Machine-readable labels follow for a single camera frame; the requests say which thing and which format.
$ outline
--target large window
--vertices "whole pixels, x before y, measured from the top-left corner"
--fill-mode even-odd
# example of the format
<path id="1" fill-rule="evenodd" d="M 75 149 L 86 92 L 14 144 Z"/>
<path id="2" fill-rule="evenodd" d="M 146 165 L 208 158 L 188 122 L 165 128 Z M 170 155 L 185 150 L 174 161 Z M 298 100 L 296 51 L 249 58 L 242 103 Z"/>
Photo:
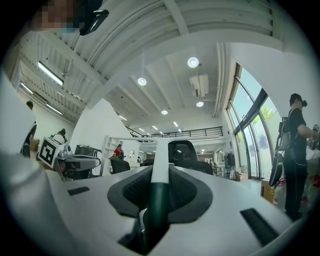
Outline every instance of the large window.
<path id="1" fill-rule="evenodd" d="M 281 117 L 262 86 L 240 65 L 234 84 L 227 111 L 234 125 L 241 169 L 251 179 L 268 178 Z"/>

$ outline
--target person in red shirt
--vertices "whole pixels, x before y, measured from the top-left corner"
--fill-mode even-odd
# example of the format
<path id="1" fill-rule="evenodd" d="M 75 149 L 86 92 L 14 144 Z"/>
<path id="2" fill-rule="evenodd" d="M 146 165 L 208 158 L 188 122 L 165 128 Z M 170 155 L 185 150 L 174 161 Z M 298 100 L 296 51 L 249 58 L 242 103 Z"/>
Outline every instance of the person in red shirt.
<path id="1" fill-rule="evenodd" d="M 120 159 L 123 158 L 124 151 L 121 149 L 121 147 L 122 147 L 121 144 L 119 144 L 119 145 L 116 147 L 115 151 L 113 152 L 113 157 L 115 157 L 115 158 L 120 158 Z"/>

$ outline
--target plastic bottle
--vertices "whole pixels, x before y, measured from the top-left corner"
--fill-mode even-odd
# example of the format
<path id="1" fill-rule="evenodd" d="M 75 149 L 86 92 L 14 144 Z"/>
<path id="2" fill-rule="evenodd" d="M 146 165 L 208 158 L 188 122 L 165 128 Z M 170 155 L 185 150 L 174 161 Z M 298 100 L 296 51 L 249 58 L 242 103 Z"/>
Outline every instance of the plastic bottle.
<path id="1" fill-rule="evenodd" d="M 272 204 L 277 207 L 279 210 L 285 212 L 285 206 L 286 206 L 286 193 L 287 193 L 287 187 L 286 187 L 286 180 L 281 179 L 280 183 L 274 190 L 274 197 Z"/>

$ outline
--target man in black shirt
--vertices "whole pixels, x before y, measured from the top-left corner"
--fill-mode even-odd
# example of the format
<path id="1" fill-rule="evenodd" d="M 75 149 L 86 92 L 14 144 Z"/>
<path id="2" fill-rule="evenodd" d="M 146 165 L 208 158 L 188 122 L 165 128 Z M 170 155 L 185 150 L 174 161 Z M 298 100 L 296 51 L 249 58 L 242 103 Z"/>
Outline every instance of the man in black shirt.
<path id="1" fill-rule="evenodd" d="M 307 139 L 319 139 L 319 133 L 306 126 L 302 108 L 307 105 L 301 96 L 294 93 L 290 97 L 291 110 L 288 114 L 291 144 L 284 153 L 283 168 L 286 179 L 285 209 L 293 220 L 298 219 L 302 194 L 307 178 Z"/>

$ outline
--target black slot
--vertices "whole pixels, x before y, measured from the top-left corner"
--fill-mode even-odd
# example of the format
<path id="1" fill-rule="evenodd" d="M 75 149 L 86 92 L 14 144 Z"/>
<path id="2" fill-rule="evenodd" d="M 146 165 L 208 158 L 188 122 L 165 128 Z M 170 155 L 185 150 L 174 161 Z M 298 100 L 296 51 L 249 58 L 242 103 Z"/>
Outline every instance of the black slot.
<path id="1" fill-rule="evenodd" d="M 90 189 L 88 187 L 82 186 L 82 187 L 77 187 L 77 188 L 74 188 L 74 189 L 69 189 L 68 193 L 72 197 L 74 195 L 81 194 L 81 193 L 89 191 L 89 190 Z"/>
<path id="2" fill-rule="evenodd" d="M 240 211 L 262 246 L 266 246 L 278 237 L 278 233 L 253 208 Z"/>

